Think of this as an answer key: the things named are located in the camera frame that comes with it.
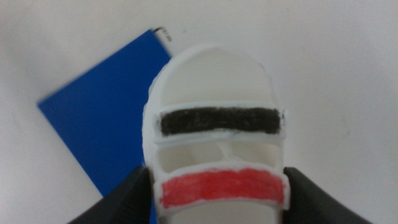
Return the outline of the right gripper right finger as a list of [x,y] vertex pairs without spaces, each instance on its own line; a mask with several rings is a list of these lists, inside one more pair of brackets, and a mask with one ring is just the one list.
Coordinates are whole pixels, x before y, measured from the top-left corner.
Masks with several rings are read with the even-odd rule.
[[370,224],[322,190],[294,167],[284,168],[290,182],[290,208],[283,224]]

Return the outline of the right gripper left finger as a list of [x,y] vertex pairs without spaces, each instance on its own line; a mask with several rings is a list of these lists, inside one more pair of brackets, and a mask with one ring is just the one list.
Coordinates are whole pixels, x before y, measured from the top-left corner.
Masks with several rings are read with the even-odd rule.
[[151,199],[149,170],[139,166],[69,224],[149,224]]

